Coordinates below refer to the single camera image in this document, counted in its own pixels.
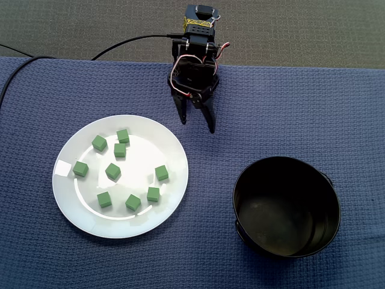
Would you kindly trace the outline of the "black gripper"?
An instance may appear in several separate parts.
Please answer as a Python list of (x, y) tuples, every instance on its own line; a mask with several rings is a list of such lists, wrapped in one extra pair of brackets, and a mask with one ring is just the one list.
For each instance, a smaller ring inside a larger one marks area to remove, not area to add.
[(199, 109), (211, 134), (215, 132), (214, 90), (219, 82), (217, 63), (213, 58), (202, 60), (195, 55), (176, 57), (168, 76), (168, 85), (180, 121), (186, 124), (187, 102)]

